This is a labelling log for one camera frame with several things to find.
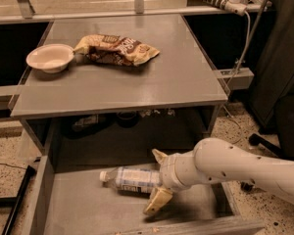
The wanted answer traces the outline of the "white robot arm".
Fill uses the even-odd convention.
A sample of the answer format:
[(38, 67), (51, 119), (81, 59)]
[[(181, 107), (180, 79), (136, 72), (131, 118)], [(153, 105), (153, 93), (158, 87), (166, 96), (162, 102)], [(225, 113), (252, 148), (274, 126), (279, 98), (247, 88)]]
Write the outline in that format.
[(294, 205), (294, 161), (258, 156), (219, 138), (205, 138), (183, 154), (152, 153), (160, 165), (161, 184), (152, 190), (147, 215), (157, 213), (177, 192), (225, 181), (250, 183)]

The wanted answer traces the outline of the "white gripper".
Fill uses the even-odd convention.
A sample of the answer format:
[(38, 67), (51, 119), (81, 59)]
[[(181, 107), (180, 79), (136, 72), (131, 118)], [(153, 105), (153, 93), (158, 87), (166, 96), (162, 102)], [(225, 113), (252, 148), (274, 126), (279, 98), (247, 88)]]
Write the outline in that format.
[(156, 214), (171, 200), (172, 192), (189, 189), (198, 184), (200, 179), (191, 152), (168, 156), (158, 149), (153, 149), (152, 153), (160, 165), (160, 176), (164, 187), (156, 187), (152, 190), (143, 211), (146, 215)]

